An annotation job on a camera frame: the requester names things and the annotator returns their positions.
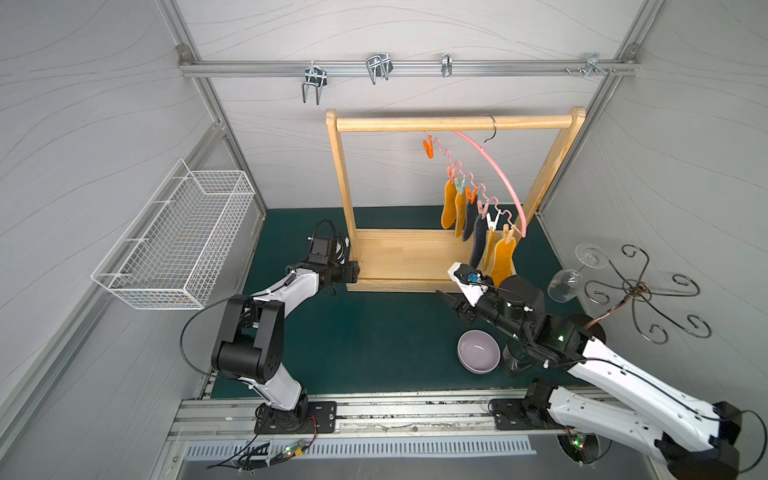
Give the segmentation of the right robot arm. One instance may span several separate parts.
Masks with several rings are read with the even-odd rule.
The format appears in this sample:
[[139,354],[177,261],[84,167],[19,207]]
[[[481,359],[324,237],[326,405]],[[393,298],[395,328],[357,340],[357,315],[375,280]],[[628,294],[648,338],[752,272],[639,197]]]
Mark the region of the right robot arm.
[[590,333],[583,316],[547,313],[543,292],[520,276],[495,285],[459,262],[448,276],[461,294],[441,298],[467,322],[485,321],[508,336],[503,358],[512,373],[535,365],[563,370],[621,403],[605,405],[537,380],[517,412],[526,424],[597,434],[664,464],[676,479],[738,477],[741,410],[697,399],[653,377]]

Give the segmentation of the yellow insole front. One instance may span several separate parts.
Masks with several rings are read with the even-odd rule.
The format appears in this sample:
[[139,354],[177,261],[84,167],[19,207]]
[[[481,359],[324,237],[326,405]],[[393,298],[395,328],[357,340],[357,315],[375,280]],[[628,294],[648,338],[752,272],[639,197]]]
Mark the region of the yellow insole front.
[[503,234],[493,247],[490,277],[496,286],[516,274],[513,264],[513,254],[516,248],[516,240],[512,233]]

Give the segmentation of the wooden clothes rack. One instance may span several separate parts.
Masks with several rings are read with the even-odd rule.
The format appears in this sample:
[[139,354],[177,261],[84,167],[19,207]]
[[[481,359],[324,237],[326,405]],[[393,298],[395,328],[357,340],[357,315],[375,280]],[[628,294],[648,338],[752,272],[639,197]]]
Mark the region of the wooden clothes rack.
[[[475,117],[402,117],[402,118],[341,118],[334,109],[326,111],[331,153],[341,195],[348,237],[350,259],[360,267],[358,281],[351,284],[360,292],[415,292],[436,290],[457,292],[449,280],[448,268],[455,262],[467,260],[471,248],[448,230],[416,229],[358,229],[351,198],[349,179],[342,144],[344,132],[424,132],[451,131],[475,148],[502,179],[513,199],[519,218],[512,226],[496,229],[497,241],[512,233],[516,247],[527,235],[531,218],[537,213],[545,195],[569,154],[586,121],[583,107],[574,107],[567,115],[491,116]],[[559,131],[537,178],[524,202],[519,200],[508,178],[487,153],[483,145],[465,133],[481,130],[554,130]]]

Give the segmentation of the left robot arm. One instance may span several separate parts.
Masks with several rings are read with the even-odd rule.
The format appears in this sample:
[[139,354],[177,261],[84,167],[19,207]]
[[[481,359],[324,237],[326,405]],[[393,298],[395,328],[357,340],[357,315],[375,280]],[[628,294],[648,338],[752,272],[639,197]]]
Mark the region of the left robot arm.
[[264,399],[256,413],[256,432],[293,433],[311,428],[306,388],[282,363],[286,318],[323,288],[355,283],[359,272],[356,261],[301,262],[290,266],[285,277],[267,289],[224,302],[211,366]]

